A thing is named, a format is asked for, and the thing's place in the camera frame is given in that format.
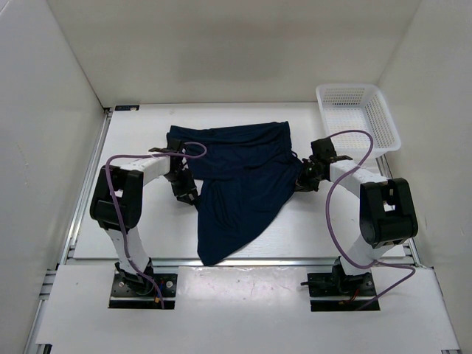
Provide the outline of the navy blue shorts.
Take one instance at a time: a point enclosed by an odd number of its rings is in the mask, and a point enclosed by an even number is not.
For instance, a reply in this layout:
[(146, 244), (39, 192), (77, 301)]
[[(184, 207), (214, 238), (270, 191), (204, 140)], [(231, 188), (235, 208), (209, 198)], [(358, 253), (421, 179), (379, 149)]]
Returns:
[(213, 266), (255, 240), (294, 194), (302, 163), (288, 122), (196, 130), (171, 126), (168, 139), (187, 143), (190, 171), (202, 181), (197, 253)]

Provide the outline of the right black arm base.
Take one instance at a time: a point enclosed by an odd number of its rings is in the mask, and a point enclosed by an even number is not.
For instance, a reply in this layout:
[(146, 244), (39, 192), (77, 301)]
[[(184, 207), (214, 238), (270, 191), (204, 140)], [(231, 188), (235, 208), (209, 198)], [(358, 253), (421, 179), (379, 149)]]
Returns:
[(311, 312), (379, 311), (377, 292), (371, 272), (346, 275), (340, 264), (330, 273), (308, 273), (301, 282), (310, 297)]

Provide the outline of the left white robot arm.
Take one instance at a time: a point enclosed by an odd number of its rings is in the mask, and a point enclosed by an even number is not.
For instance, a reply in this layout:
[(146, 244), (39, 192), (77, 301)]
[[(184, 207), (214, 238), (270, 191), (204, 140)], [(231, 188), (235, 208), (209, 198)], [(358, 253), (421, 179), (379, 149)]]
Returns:
[(151, 261), (145, 252), (138, 223), (142, 216), (143, 191), (150, 182), (164, 177), (176, 199), (193, 205), (198, 191), (187, 166), (198, 155), (187, 152), (190, 142), (170, 139), (166, 148), (152, 148), (144, 155), (120, 154), (109, 157), (101, 167), (91, 199), (90, 216), (111, 238), (119, 258), (118, 272), (129, 278), (138, 295), (149, 294), (155, 285), (147, 272)]

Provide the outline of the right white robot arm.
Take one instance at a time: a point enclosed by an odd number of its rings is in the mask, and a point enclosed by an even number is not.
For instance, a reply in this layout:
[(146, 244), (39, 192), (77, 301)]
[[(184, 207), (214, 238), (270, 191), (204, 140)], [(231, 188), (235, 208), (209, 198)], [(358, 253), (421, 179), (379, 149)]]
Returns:
[[(417, 217), (409, 183), (404, 178), (374, 174), (349, 156), (337, 154), (331, 138), (311, 142), (312, 154), (302, 160), (296, 181), (297, 192), (319, 189), (322, 181), (332, 183), (325, 202), (328, 231), (341, 256), (333, 267), (331, 285), (347, 295), (358, 285), (358, 278), (397, 244), (416, 236)], [(358, 198), (360, 235), (344, 251), (336, 239), (330, 218), (330, 202), (336, 187), (343, 187)]]

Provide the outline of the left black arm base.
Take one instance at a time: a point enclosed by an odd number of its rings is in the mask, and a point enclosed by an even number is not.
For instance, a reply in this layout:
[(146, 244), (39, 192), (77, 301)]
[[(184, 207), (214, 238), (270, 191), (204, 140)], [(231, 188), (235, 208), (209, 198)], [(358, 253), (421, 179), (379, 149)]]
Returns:
[(141, 283), (132, 282), (115, 271), (108, 307), (127, 310), (173, 310), (176, 305), (177, 273), (154, 273), (153, 279), (161, 291), (162, 298), (148, 280)]

